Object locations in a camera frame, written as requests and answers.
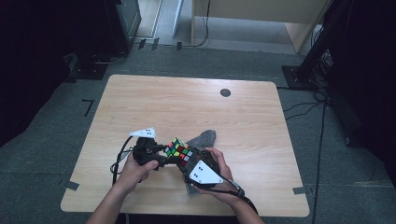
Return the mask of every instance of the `gray cloth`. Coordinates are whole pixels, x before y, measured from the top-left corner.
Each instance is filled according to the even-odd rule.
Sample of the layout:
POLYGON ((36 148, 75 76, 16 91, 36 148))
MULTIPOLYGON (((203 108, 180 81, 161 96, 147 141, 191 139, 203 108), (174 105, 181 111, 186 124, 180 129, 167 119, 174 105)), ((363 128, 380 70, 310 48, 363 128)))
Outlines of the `gray cloth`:
POLYGON ((196 147, 199 150, 205 150, 205 147, 213 147, 216 140, 216 131, 206 130, 201 133, 198 137, 191 139, 186 142, 189 147, 196 147))

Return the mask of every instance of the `black cable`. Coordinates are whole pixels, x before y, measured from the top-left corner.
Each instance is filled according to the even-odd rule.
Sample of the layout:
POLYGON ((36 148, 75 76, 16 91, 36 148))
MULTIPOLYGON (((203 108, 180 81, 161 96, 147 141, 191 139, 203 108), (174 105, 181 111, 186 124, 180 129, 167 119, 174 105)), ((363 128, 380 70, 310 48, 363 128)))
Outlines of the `black cable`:
POLYGON ((222 179, 226 180, 227 182, 229 182, 236 190, 238 190, 238 192, 232 191, 232 190, 222 190, 222 189, 211 189, 211 188, 205 188, 202 186, 196 186, 198 189, 203 189, 203 190, 207 190, 207 191, 211 191, 211 192, 216 192, 216 193, 226 193, 226 194, 231 194, 235 197, 238 197, 240 199, 242 199, 244 202, 246 202, 252 209, 253 211, 258 215, 259 212, 257 211, 256 206, 254 205, 254 203, 245 196, 245 192, 240 188, 240 186, 236 186, 237 184, 234 183, 233 181, 225 178, 222 175, 219 175, 222 179))
POLYGON ((196 46, 192 46, 193 48, 201 47, 206 42, 206 40, 209 38, 209 27, 208 27, 208 24, 207 24, 207 21, 209 19, 209 10, 210 10, 210 0, 207 2, 206 22, 204 21, 204 27, 205 27, 205 30, 206 30, 206 34, 205 34, 204 40, 201 42, 201 44, 196 45, 196 46))
POLYGON ((113 173, 113 185, 117 181, 117 175, 118 175, 118 171, 119 171, 119 163, 120 163, 121 155, 124 152, 124 149, 125 149, 126 145, 129 143, 129 140, 131 140, 131 138, 132 138, 132 136, 129 136, 128 139, 125 141, 124 145, 121 148, 119 155, 117 155, 117 161, 113 164, 114 165, 114 169, 112 172, 113 173))
POLYGON ((114 61, 114 62, 94 62, 94 63, 98 63, 98 64, 113 64, 113 63, 119 63, 120 61, 122 61, 122 59, 124 59, 126 56, 126 53, 122 53, 122 56, 120 59, 114 61))
POLYGON ((348 12, 348 14, 347 14, 347 20, 346 20, 346 33, 345 33, 345 36, 344 36, 344 45, 345 45, 346 42, 347 42, 347 27, 349 26, 350 13, 351 13, 351 11, 352 11, 353 3, 354 3, 354 2, 355 2, 355 0, 353 0, 352 3, 350 4, 349 12, 348 12))
POLYGON ((299 106, 299 105, 314 105, 314 104, 317 104, 318 102, 312 102, 312 103, 300 103, 300 104, 297 104, 297 105, 293 105, 291 108, 289 108, 289 109, 286 109, 286 110, 283 110, 283 112, 288 112, 288 111, 290 111, 290 110, 292 110, 295 106, 299 106))
POLYGON ((309 113, 309 111, 311 111, 311 109, 313 109, 317 105, 320 105, 321 103, 323 103, 323 102, 318 102, 315 105, 311 106, 307 111, 305 111, 305 113, 290 116, 290 117, 286 118, 286 120, 292 119, 292 118, 295 118, 295 117, 299 117, 299 116, 302 116, 302 115, 306 115, 307 113, 309 113))
POLYGON ((321 159, 321 150, 322 150, 322 142, 323 142, 323 133, 324 133, 324 116, 326 112, 326 104, 323 104, 323 112, 322 112, 322 122, 321 122, 321 131, 319 138, 319 146, 318 146, 318 164, 317 164, 317 181, 316 181, 316 193, 314 200, 314 209, 312 211, 312 224, 315 224, 315 219, 317 215, 317 205, 318 205, 318 190, 319 190, 319 178, 320 178, 320 159, 321 159))

